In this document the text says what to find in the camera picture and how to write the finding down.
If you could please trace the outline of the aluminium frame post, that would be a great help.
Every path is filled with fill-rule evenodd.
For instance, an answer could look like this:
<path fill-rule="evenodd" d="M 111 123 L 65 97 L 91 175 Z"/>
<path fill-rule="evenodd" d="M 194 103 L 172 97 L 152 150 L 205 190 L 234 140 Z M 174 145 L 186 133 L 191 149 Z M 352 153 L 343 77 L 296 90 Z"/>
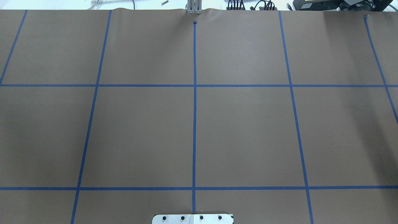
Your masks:
<path fill-rule="evenodd" d="M 202 0 L 188 0 L 185 8 L 190 15 L 202 14 Z"/>

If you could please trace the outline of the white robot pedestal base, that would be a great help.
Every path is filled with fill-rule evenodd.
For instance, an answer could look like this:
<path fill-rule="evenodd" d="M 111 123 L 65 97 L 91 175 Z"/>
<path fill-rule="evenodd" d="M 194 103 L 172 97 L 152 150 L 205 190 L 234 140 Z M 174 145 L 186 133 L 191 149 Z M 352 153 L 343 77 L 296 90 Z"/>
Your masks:
<path fill-rule="evenodd" d="M 233 224 L 232 214 L 158 214 L 152 224 Z"/>

